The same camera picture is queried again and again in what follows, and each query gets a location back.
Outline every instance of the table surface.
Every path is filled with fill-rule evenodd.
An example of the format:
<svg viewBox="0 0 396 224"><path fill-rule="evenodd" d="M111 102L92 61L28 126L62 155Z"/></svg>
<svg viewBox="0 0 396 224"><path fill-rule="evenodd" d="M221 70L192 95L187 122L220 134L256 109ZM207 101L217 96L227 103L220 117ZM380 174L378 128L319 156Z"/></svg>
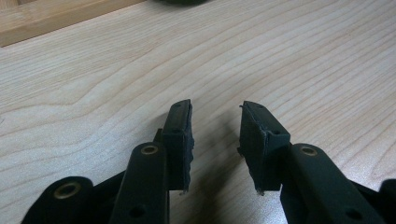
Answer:
<svg viewBox="0 0 396 224"><path fill-rule="evenodd" d="M244 100L372 189L396 177L396 2L147 1L0 49L0 220L52 182L125 169L191 99L191 187L171 223L286 222L237 154Z"/></svg>

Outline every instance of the black plastic part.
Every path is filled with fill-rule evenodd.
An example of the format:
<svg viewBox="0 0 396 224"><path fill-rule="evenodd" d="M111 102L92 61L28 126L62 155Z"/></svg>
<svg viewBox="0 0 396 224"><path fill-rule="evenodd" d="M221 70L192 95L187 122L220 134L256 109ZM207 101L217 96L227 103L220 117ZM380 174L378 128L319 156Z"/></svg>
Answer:
<svg viewBox="0 0 396 224"><path fill-rule="evenodd" d="M161 144L146 143L134 149L109 223L169 222L166 163Z"/></svg>
<svg viewBox="0 0 396 224"><path fill-rule="evenodd" d="M194 139L191 130L190 100L171 106L163 126L163 145L169 158L169 190L188 191Z"/></svg>
<svg viewBox="0 0 396 224"><path fill-rule="evenodd" d="M296 211L287 207L290 200L284 196L281 202L289 223L385 223L320 148L308 144L293 145L287 152L285 163L291 181L295 183L287 186L288 181L284 181L285 193L294 192L295 196L299 192L307 208L304 216L293 214ZM289 220L296 216L305 219Z"/></svg>
<svg viewBox="0 0 396 224"><path fill-rule="evenodd" d="M92 182L85 177L69 176L58 180L44 190L22 224L81 223L91 190Z"/></svg>
<svg viewBox="0 0 396 224"><path fill-rule="evenodd" d="M279 160L289 147L290 134L263 105L245 101L241 107L238 152L245 157L259 193L279 190Z"/></svg>

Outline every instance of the wooden table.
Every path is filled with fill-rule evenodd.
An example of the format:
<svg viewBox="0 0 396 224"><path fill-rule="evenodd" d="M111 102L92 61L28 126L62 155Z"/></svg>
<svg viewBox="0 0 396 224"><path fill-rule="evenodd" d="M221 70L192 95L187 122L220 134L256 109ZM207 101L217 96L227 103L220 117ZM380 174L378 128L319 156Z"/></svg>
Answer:
<svg viewBox="0 0 396 224"><path fill-rule="evenodd" d="M172 223L286 222L236 152L244 100L348 178L396 177L394 1L147 1L0 49L0 76L2 223L55 180L125 169L183 99L196 145Z"/></svg>

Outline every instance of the wooden frame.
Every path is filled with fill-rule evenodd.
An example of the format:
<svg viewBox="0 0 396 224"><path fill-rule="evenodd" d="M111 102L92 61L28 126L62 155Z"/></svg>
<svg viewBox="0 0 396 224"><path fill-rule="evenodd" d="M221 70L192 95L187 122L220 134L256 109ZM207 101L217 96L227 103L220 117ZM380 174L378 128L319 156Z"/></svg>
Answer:
<svg viewBox="0 0 396 224"><path fill-rule="evenodd" d="M36 0L18 6L15 0L0 1L0 47L3 47L144 0Z"/></svg>

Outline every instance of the black object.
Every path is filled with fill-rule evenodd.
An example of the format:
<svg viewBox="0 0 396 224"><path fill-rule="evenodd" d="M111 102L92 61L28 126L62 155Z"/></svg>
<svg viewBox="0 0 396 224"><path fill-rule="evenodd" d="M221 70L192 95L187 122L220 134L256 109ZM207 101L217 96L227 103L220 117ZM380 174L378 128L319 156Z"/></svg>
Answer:
<svg viewBox="0 0 396 224"><path fill-rule="evenodd" d="M279 190L289 223L396 223L396 180L379 192L348 180L326 153L290 143L290 134L262 105L242 105L240 148L255 188Z"/></svg>
<svg viewBox="0 0 396 224"><path fill-rule="evenodd" d="M51 184L22 223L169 223L168 191L190 184L191 111L190 100L172 105L163 130L134 149L125 172L95 187L80 176Z"/></svg>

